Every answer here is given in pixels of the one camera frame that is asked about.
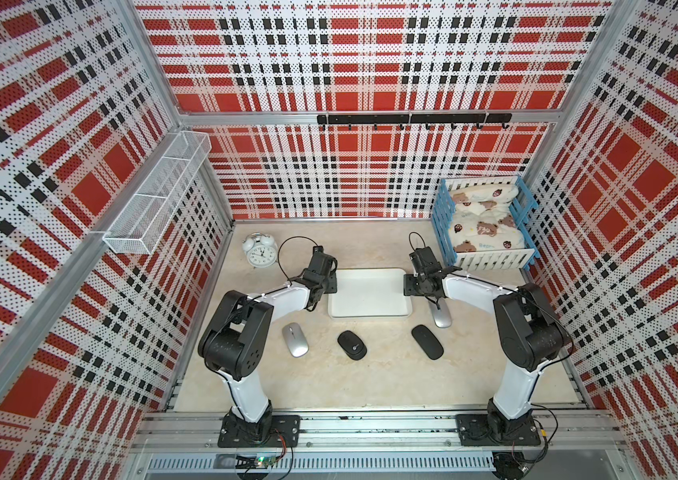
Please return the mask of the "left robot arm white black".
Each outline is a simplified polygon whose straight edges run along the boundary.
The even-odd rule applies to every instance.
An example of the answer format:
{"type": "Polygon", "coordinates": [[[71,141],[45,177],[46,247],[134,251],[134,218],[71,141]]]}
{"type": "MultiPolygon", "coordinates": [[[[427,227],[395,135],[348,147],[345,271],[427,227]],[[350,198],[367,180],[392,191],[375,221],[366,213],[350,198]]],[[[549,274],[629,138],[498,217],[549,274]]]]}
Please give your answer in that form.
{"type": "Polygon", "coordinates": [[[324,247],[312,248],[309,265],[274,290],[224,294],[197,346],[204,366],[219,376],[232,407],[223,419],[219,446],[259,446],[275,432],[272,401],[258,372],[275,321],[299,311],[313,311],[325,295],[338,291],[339,262],[324,247]]]}

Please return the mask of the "white storage tray box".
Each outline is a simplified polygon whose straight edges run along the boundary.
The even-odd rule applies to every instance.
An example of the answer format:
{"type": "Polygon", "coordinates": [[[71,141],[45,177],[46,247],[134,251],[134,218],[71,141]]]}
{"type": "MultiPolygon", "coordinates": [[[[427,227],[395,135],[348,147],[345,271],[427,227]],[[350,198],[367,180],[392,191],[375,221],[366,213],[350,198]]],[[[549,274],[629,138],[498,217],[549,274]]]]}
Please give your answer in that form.
{"type": "Polygon", "coordinates": [[[413,313],[410,297],[404,295],[400,268],[339,269],[337,292],[328,298],[333,319],[405,318],[413,313]]]}

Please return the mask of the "black rounded mouse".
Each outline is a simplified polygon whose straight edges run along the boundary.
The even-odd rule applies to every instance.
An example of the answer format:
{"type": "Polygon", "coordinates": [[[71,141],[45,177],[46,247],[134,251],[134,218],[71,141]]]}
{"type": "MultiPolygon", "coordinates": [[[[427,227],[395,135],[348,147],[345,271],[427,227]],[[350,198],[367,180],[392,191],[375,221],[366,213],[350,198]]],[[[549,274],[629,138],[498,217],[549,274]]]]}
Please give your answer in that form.
{"type": "Polygon", "coordinates": [[[337,339],[339,346],[345,354],[354,361],[362,360],[367,355],[367,346],[364,341],[353,331],[342,332],[337,339]]]}

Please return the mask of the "silver mouse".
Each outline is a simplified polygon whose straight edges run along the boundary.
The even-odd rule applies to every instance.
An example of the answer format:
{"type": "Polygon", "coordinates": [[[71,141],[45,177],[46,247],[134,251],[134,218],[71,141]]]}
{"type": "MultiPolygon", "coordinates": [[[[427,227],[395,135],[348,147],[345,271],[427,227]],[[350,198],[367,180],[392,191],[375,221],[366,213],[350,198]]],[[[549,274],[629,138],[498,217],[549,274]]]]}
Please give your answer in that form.
{"type": "Polygon", "coordinates": [[[428,305],[437,328],[447,329],[452,326],[453,318],[445,299],[429,300],[428,305]]]}
{"type": "Polygon", "coordinates": [[[309,352],[308,340],[298,323],[290,323],[282,329],[284,341],[294,358],[301,358],[309,352]]]}

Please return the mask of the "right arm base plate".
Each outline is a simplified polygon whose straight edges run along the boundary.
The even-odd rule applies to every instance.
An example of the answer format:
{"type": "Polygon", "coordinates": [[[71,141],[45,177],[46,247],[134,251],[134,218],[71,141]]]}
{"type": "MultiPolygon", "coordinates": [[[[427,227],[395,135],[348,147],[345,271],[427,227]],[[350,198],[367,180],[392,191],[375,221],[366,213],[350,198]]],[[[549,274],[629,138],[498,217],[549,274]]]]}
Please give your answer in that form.
{"type": "Polygon", "coordinates": [[[462,446],[541,446],[533,415],[507,420],[500,414],[460,414],[457,433],[462,446]]]}

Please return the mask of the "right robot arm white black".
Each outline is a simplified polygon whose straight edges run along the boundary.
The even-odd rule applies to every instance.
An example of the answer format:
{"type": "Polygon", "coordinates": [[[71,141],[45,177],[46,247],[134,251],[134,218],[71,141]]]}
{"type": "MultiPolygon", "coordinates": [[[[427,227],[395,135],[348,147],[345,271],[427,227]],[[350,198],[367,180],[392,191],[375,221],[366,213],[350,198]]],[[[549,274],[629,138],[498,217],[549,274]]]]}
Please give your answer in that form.
{"type": "Polygon", "coordinates": [[[532,397],[546,369],[571,342],[541,288],[533,283],[501,286],[460,274],[454,266],[443,266],[429,247],[413,249],[409,258],[414,272],[404,276],[404,294],[423,297],[432,306],[442,299],[460,301],[492,314],[507,359],[500,386],[486,411],[456,417],[461,444],[541,445],[532,397]]]}

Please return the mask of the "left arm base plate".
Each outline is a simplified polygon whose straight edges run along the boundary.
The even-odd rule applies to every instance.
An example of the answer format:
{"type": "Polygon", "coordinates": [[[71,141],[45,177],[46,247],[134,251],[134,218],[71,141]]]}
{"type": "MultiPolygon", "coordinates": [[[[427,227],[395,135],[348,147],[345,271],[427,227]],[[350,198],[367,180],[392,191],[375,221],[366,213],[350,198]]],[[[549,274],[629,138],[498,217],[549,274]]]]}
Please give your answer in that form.
{"type": "Polygon", "coordinates": [[[265,415],[247,422],[233,413],[224,416],[217,441],[219,448],[296,447],[302,418],[299,415],[265,415]]]}

